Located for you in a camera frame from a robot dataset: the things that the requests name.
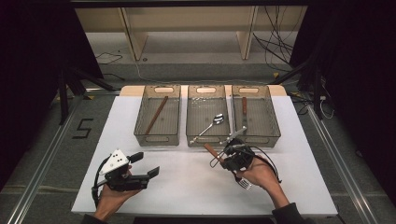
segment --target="hand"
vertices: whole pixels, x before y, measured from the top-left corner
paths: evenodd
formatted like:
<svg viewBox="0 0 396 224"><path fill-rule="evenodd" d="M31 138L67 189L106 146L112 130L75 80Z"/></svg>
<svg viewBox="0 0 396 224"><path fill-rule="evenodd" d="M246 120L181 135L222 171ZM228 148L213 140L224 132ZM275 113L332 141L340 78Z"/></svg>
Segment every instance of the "hand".
<svg viewBox="0 0 396 224"><path fill-rule="evenodd" d="M236 173L238 177L244 177L250 183L265 189L273 200L275 208L280 208L289 204L289 200L277 181L271 167L260 159L253 158L252 163L245 171Z"/></svg>
<svg viewBox="0 0 396 224"><path fill-rule="evenodd" d="M104 184L99 204L93 216L102 221L107 221L129 198L140 191L141 189L120 192L112 190L107 184Z"/></svg>

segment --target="fork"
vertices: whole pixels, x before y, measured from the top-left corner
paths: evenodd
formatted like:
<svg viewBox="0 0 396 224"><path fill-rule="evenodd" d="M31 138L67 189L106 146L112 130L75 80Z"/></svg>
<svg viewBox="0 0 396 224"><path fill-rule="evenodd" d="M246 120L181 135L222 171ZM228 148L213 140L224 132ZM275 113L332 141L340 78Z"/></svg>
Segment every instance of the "fork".
<svg viewBox="0 0 396 224"><path fill-rule="evenodd" d="M235 178L235 181L238 183L238 185L244 189L251 190L251 184L246 179L236 176L234 171L231 171L231 173L233 173L233 177Z"/></svg>
<svg viewBox="0 0 396 224"><path fill-rule="evenodd" d="M224 162L224 159L219 156L219 154L215 151L215 149L210 146L208 143L204 144L204 147L207 149L207 151L210 152L210 154L212 154L213 157L215 157L220 163ZM238 183L238 185L240 185L242 188L250 190L251 189L251 184L244 178L239 178L238 176L236 176L236 172L235 171L231 171L231 173L233 173L233 177L235 178L236 183Z"/></svg>

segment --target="floor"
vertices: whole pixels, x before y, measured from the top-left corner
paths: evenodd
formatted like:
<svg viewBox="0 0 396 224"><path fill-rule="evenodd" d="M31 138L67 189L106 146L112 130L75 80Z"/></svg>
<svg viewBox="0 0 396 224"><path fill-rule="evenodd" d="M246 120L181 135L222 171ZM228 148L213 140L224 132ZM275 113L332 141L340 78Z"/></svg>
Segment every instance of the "floor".
<svg viewBox="0 0 396 224"><path fill-rule="evenodd" d="M290 35L288 41L293 44L296 33L285 32L282 35ZM260 32L257 36L268 39L269 33ZM290 69L277 57L265 53L255 39L249 59L242 60L235 33L230 32L149 34L142 58L137 63L131 59L124 34L87 34L87 37L105 74L104 81L115 87L213 82L264 85L274 80L276 73L282 75L286 73L282 70ZM276 46L272 49L282 55ZM311 97L310 92L298 92L295 86L298 78L285 81L285 90L306 99ZM17 205L24 206L23 223L81 221L82 216L70 210L118 94L98 90L99 87L88 81L84 81L84 85L89 90L84 97L69 93L72 113L66 124L59 125L59 99L55 98L49 105L46 121L39 128L31 149L21 158L0 193L0 223L11 219ZM395 206L377 183L364 158L355 151L355 144L337 117L336 108L323 104L323 114L327 118L316 120L312 106L299 97L291 99L295 102L296 113L340 215L315 218L315 221L329 224L344 221L350 224L394 223ZM87 129L90 131L84 138ZM33 195L26 196L26 192L33 192ZM115 216L110 219L110 223L133 222L133 217ZM163 222L164 219L150 221ZM178 223L198 222L180 220Z"/></svg>

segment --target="wooden handle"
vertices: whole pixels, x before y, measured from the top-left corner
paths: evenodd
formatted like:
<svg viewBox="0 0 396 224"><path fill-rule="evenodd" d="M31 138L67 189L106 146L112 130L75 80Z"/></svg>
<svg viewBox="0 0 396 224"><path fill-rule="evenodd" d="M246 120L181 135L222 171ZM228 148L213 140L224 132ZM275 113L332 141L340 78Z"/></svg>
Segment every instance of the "wooden handle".
<svg viewBox="0 0 396 224"><path fill-rule="evenodd" d="M145 134L149 134L149 131L151 130L152 125L154 125L155 120L160 115L161 111L163 110L163 106L165 105L167 100L168 100L168 96L165 96L163 98L163 102L160 104L160 107L158 107L157 112L155 113L154 117L152 118L151 123L149 124L148 129L146 130Z"/></svg>
<svg viewBox="0 0 396 224"><path fill-rule="evenodd" d="M248 100L246 97L242 97L242 112L244 115L246 115L248 112Z"/></svg>
<svg viewBox="0 0 396 224"><path fill-rule="evenodd" d="M206 148L207 151L210 152L210 154L212 154L212 156L218 159L219 162L224 162L224 159L219 156L219 154L215 151L215 149L212 146L210 146L208 143L205 143L204 147Z"/></svg>

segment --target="sleeve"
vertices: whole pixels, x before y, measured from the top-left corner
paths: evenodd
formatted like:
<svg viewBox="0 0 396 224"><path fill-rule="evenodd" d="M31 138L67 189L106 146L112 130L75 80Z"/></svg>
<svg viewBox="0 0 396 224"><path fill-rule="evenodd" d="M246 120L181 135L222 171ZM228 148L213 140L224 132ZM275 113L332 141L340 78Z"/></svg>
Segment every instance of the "sleeve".
<svg viewBox="0 0 396 224"><path fill-rule="evenodd" d="M274 210L273 215L277 224L315 224L312 219L303 219L297 210L296 203L290 203L287 206Z"/></svg>
<svg viewBox="0 0 396 224"><path fill-rule="evenodd" d="M87 214L84 215L84 218L81 221L81 224L107 224L107 222L101 221L96 217L89 216Z"/></svg>

